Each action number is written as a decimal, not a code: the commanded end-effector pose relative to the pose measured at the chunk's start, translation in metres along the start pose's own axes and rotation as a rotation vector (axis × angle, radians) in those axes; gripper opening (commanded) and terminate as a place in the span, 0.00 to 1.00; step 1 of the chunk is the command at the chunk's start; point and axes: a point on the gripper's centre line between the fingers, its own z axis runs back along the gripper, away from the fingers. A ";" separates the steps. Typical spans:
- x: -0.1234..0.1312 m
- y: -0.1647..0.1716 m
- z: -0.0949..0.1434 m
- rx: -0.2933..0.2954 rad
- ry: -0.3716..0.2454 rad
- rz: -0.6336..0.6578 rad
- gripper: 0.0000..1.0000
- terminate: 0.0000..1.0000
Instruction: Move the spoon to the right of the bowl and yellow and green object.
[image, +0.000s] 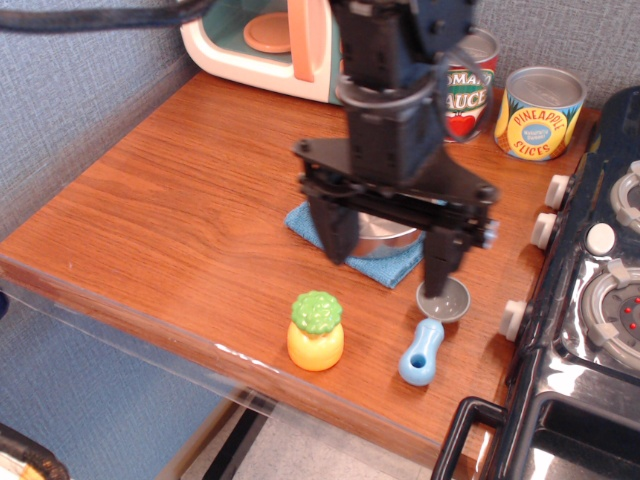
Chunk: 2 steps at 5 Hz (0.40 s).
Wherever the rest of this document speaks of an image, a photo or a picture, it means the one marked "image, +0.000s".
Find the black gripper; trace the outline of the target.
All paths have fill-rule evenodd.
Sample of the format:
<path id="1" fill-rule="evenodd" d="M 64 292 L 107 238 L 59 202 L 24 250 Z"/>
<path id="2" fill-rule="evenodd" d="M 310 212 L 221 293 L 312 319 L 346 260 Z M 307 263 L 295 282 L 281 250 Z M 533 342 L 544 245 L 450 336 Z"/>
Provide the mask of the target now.
<path id="1" fill-rule="evenodd" d="M 442 295 L 470 247 L 497 236 L 498 189 L 445 150 L 446 91 L 433 84 L 371 91 L 343 84 L 345 138 L 302 139 L 301 190 L 326 256 L 341 265 L 359 242 L 359 213 L 425 234 L 424 296 Z"/>

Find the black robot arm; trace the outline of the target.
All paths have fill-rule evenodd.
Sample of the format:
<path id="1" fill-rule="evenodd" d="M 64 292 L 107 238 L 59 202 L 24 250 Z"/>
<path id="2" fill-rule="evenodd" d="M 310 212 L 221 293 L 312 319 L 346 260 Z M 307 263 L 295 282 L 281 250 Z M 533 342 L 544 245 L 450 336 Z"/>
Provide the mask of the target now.
<path id="1" fill-rule="evenodd" d="M 344 71 L 344 139 L 304 139 L 301 189 L 327 257 L 355 250 L 360 213 L 424 233 L 424 294 L 440 296 L 471 247 L 495 229 L 498 189 L 446 152 L 447 74 L 473 27 L 470 1 L 334 1 Z"/>

